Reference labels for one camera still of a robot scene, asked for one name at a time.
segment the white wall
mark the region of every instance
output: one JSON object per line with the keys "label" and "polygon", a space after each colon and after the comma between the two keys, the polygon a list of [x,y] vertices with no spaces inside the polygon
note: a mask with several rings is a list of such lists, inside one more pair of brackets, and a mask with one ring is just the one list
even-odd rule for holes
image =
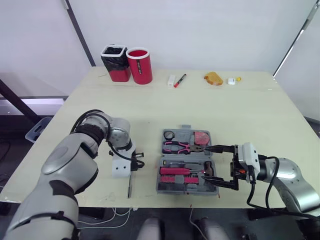
{"label": "white wall", "polygon": [[67,96],[91,67],[60,0],[0,1],[0,79],[19,96]]}
{"label": "white wall", "polygon": [[275,79],[304,116],[320,121],[319,10]]}
{"label": "white wall", "polygon": [[70,0],[97,65],[106,44],[155,68],[273,73],[315,0]]}

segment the yellow object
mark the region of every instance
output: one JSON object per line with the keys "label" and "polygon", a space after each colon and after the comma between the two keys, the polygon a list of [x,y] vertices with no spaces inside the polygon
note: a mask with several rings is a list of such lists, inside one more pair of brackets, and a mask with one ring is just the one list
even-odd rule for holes
{"label": "yellow object", "polygon": [[224,81],[221,79],[221,77],[219,77],[219,75],[214,72],[208,72],[205,76],[204,79],[211,85],[215,85],[215,86],[219,86],[222,85],[224,83]]}

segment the pen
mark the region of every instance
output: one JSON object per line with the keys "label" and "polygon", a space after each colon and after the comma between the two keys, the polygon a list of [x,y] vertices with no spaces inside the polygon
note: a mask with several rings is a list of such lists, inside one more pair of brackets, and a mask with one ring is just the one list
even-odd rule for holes
{"label": "pen", "polygon": [[132,176],[132,173],[130,174],[130,177],[129,177],[128,199],[131,198],[131,191],[132,191],[131,176]]}
{"label": "pen", "polygon": [[178,85],[182,82],[182,80],[187,76],[187,74],[183,74],[183,76],[179,79],[179,81],[176,82],[176,84],[174,85],[174,87],[178,87]]}

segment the toolbox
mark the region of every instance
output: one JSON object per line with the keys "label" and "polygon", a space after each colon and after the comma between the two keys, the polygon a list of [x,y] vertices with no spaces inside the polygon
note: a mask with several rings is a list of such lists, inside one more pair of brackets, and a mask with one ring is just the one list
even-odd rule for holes
{"label": "toolbox", "polygon": [[[206,136],[206,140],[199,140],[199,135]],[[219,193],[217,186],[202,178],[205,175],[217,176],[215,163],[211,159],[213,153],[197,150],[197,147],[212,145],[208,131],[193,130],[191,125],[182,125],[180,129],[164,129],[161,144],[163,156],[158,164],[156,180],[158,193],[208,196]]]}

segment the white eraser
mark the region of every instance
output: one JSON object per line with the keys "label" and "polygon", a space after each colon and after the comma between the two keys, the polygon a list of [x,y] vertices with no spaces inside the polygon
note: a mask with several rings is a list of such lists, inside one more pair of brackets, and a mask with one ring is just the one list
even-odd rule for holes
{"label": "white eraser", "polygon": [[228,83],[229,85],[235,85],[235,84],[236,84],[236,80],[235,80],[233,77],[230,77],[230,78],[228,78],[227,83]]}
{"label": "white eraser", "polygon": [[176,75],[170,75],[168,79],[168,87],[173,88],[176,81]]}

